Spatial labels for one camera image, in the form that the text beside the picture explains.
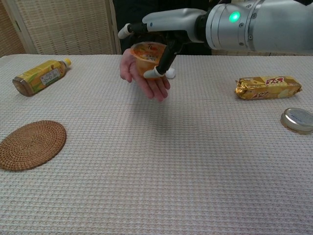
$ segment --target plastic bottle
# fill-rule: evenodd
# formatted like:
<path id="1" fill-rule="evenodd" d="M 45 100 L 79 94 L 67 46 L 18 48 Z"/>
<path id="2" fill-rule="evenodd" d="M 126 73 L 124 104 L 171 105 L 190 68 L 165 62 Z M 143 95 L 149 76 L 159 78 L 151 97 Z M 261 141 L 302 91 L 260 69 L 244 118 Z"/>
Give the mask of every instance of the plastic bottle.
<path id="1" fill-rule="evenodd" d="M 69 59 L 63 61 L 48 60 L 16 76 L 13 79 L 13 84 L 21 94 L 33 96 L 64 77 L 70 65 L 71 61 Z"/>

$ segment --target robotic hand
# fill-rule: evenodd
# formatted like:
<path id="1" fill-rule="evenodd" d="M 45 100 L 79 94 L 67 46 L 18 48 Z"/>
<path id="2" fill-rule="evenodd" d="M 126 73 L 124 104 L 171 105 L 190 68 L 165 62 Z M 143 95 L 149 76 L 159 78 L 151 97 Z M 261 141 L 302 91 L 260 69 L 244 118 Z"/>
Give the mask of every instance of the robotic hand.
<path id="1" fill-rule="evenodd" d="M 313 3 L 295 0 L 246 0 L 218 4 L 207 12 L 178 9 L 151 13 L 142 23 L 126 24 L 118 37 L 166 33 L 159 65 L 145 78 L 164 76 L 184 44 L 205 43 L 215 50 L 313 54 Z"/>

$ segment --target human hand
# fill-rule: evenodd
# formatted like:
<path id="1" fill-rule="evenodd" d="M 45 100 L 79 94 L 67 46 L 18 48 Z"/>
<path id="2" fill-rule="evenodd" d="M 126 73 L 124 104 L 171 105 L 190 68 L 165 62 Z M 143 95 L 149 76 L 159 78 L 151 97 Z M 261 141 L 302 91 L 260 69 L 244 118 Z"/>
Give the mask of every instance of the human hand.
<path id="1" fill-rule="evenodd" d="M 166 77 L 158 79 L 145 79 L 139 75 L 136 68 L 135 57 L 131 54 L 130 49 L 125 50 L 120 62 L 121 78 L 128 81 L 135 80 L 141 90 L 149 99 L 156 98 L 158 101 L 163 101 L 167 96 L 167 90 L 171 85 Z"/>

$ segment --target yellow bottle label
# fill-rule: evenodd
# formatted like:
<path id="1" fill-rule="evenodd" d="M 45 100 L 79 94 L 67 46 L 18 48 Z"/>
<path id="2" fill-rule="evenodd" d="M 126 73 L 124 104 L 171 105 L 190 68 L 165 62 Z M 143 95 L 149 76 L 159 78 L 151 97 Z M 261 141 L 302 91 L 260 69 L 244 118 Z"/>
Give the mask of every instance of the yellow bottle label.
<path id="1" fill-rule="evenodd" d="M 34 93 L 54 83 L 65 74 L 65 66 L 59 61 L 49 60 L 18 77 L 23 79 Z"/>

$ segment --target green light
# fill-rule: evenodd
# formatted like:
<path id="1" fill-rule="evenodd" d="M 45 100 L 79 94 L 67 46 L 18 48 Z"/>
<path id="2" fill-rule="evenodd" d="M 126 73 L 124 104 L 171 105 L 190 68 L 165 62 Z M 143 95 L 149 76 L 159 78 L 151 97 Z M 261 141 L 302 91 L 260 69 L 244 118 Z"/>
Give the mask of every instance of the green light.
<path id="1" fill-rule="evenodd" d="M 231 15 L 229 16 L 229 21 L 234 23 L 237 20 L 239 20 L 239 18 L 240 18 L 240 13 L 238 11 L 235 11 L 235 12 L 231 13 Z"/>

